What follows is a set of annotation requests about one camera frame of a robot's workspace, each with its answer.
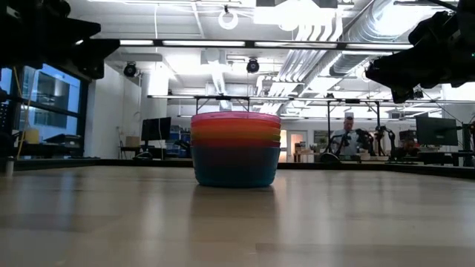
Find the door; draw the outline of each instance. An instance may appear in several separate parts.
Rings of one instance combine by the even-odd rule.
[[[287,162],[294,162],[295,144],[307,141],[307,131],[287,131]],[[305,156],[301,157],[301,162],[306,162]]]

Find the computer monitor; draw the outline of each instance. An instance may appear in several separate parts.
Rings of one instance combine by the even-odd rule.
[[[170,139],[171,117],[144,119],[142,122],[142,141]]]
[[[455,119],[416,116],[416,127],[421,145],[459,145]]]

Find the blue bowl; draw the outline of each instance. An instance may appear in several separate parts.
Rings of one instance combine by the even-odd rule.
[[[266,187],[274,182],[280,148],[191,148],[201,185],[225,188]]]

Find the man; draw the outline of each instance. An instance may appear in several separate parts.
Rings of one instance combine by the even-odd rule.
[[[407,138],[404,140],[402,143],[402,148],[397,148],[394,157],[397,160],[402,159],[405,156],[417,156],[417,153],[419,152],[419,149],[416,148],[416,142],[414,141],[413,138]]]
[[[356,132],[353,131],[353,123],[354,123],[353,118],[351,116],[348,116],[343,121],[343,129],[333,132],[332,136],[338,136],[338,137],[335,137],[335,139],[332,141],[333,153],[335,153],[340,147],[341,136],[343,136],[344,134],[347,134],[347,142],[346,144],[344,143],[341,146],[340,155],[342,156],[356,155],[357,150],[358,150],[358,142],[356,141],[358,140],[358,134],[356,134]]]

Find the stacked plastic bowl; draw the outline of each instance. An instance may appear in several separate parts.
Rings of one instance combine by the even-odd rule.
[[[253,112],[202,113],[191,118],[191,153],[201,185],[269,186],[281,147],[281,119]]]

